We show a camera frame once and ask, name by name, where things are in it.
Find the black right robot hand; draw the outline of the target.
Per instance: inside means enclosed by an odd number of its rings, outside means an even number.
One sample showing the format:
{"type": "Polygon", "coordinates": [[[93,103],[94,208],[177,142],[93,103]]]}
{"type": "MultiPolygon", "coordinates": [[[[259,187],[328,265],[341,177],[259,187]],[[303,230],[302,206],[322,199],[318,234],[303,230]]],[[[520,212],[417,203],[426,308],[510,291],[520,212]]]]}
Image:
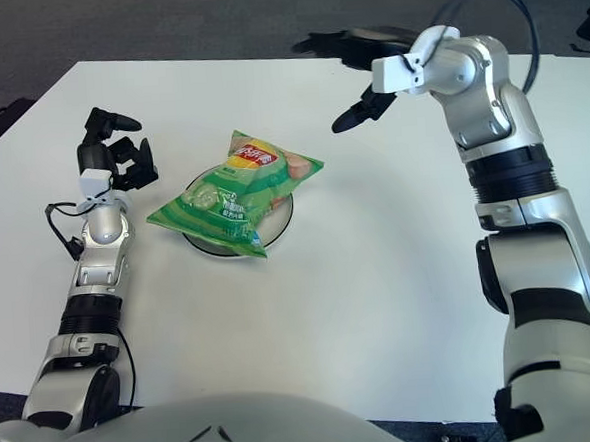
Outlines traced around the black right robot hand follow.
{"type": "MultiPolygon", "coordinates": [[[[419,33],[400,27],[379,26],[346,29],[330,33],[308,33],[294,44],[295,54],[312,54],[323,59],[337,58],[349,68],[371,71],[374,60],[407,54],[419,33]]],[[[343,133],[363,124],[367,119],[377,121],[397,98],[396,93],[375,93],[369,85],[360,100],[350,106],[332,124],[333,133],[343,133]]]]}

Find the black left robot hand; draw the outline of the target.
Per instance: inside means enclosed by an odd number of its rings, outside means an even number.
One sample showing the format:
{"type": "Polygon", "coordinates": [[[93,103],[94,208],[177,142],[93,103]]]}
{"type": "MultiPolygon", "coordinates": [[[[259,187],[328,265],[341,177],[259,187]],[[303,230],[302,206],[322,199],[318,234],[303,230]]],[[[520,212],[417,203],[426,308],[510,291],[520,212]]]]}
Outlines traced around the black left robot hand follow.
{"type": "Polygon", "coordinates": [[[77,147],[78,170],[103,170],[111,173],[115,190],[139,190],[158,178],[147,138],[135,146],[129,137],[107,145],[113,132],[137,132],[142,124],[122,114],[94,107],[85,123],[83,141],[77,147]]]}

